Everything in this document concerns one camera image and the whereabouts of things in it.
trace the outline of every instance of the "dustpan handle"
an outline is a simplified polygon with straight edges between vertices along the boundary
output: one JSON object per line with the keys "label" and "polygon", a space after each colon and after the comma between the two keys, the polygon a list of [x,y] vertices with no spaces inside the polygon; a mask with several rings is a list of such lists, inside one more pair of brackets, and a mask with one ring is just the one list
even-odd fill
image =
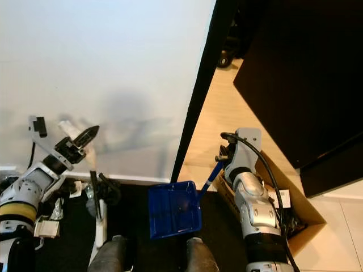
{"label": "dustpan handle", "polygon": [[199,201],[200,198],[205,194],[208,187],[212,184],[213,180],[217,177],[221,169],[223,168],[223,162],[219,161],[217,165],[214,167],[213,171],[211,172],[210,176],[206,180],[205,184],[203,185],[203,188],[200,190],[197,200]]}

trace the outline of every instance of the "electrical wire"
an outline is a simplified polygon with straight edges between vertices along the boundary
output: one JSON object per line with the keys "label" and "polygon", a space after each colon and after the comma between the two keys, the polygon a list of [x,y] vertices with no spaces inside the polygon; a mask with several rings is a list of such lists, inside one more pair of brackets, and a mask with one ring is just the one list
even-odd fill
{"label": "electrical wire", "polygon": [[277,186],[275,176],[273,175],[273,173],[272,173],[266,159],[264,158],[264,156],[261,154],[260,151],[258,151],[258,149],[256,147],[254,147],[252,144],[250,144],[247,140],[237,136],[234,133],[223,132],[223,133],[221,133],[221,137],[223,139],[226,139],[228,137],[232,137],[232,138],[244,143],[246,146],[248,146],[259,157],[259,159],[261,160],[261,162],[265,166],[268,175],[270,176],[273,187],[275,188],[278,206],[281,207],[281,209],[280,209],[280,220],[281,220],[281,222],[283,222],[284,220],[283,220],[283,217],[282,217],[282,198],[281,198],[281,194],[280,194],[280,191],[278,190],[278,186]]}
{"label": "electrical wire", "polygon": [[290,251],[290,248],[289,248],[289,244],[288,244],[288,239],[286,237],[286,225],[283,221],[283,218],[282,218],[282,198],[281,198],[281,194],[280,194],[280,191],[278,189],[278,186],[277,186],[277,182],[276,182],[276,179],[275,179],[275,176],[273,175],[272,173],[272,170],[270,168],[270,166],[268,165],[266,159],[264,158],[264,156],[261,154],[261,152],[256,148],[254,147],[250,142],[248,142],[247,140],[239,137],[238,135],[234,134],[234,133],[228,133],[228,132],[223,132],[221,133],[221,137],[223,139],[228,139],[228,137],[230,138],[234,138],[235,140],[238,140],[242,143],[244,143],[246,146],[248,146],[258,157],[259,159],[261,160],[261,162],[263,163],[263,165],[265,166],[266,170],[267,170],[267,173],[268,175],[270,176],[270,179],[272,181],[272,185],[273,187],[275,188],[275,192],[276,192],[276,196],[277,196],[277,202],[278,202],[278,206],[280,207],[280,216],[278,215],[277,211],[276,211],[276,208],[274,206],[274,204],[272,203],[272,206],[275,210],[275,213],[276,213],[276,216],[277,216],[277,220],[280,224],[280,227],[281,227],[281,235],[285,238],[285,250],[286,250],[286,255],[288,256],[288,259],[294,269],[295,272],[300,272],[299,268],[297,267],[296,263],[295,263],[295,260],[293,258],[293,255]]}
{"label": "electrical wire", "polygon": [[29,164],[28,164],[28,169],[30,168],[30,166],[32,166],[33,164],[33,160],[34,160],[34,153],[35,153],[35,142],[33,142],[32,144],[32,152],[30,154],[30,160],[29,160]]}

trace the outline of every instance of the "black door frame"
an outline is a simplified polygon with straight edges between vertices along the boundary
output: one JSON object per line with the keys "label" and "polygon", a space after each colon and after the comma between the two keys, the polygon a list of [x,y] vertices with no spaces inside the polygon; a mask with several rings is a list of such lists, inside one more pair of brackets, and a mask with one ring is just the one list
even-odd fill
{"label": "black door frame", "polygon": [[181,135],[179,149],[171,175],[171,182],[176,182],[178,179],[206,94],[208,93],[208,89],[214,75],[218,59],[221,55],[222,47],[227,38],[234,14],[237,10],[237,6],[238,0],[216,0],[196,83],[193,89],[187,118],[185,119],[183,133]]}

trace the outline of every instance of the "dark furniture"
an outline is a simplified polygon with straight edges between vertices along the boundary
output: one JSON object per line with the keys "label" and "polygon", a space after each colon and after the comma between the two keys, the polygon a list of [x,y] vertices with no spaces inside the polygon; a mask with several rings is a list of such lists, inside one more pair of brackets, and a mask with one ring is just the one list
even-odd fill
{"label": "dark furniture", "polygon": [[270,0],[234,84],[308,197],[363,177],[363,2]]}

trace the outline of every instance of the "black floor mat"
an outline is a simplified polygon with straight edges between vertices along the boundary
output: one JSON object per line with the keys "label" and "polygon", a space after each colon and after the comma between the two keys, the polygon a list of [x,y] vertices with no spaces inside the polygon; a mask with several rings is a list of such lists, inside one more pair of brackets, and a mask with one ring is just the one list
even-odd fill
{"label": "black floor mat", "polygon": [[[161,240],[150,240],[147,186],[122,185],[122,200],[108,209],[108,236],[128,238],[128,261],[134,271],[177,272],[186,266],[186,241],[201,237],[221,272],[243,271],[247,264],[239,221],[213,192],[201,200],[202,230]],[[46,239],[36,254],[36,271],[86,271],[92,251],[95,221],[85,207],[85,196],[70,199],[61,222],[61,237]]]}

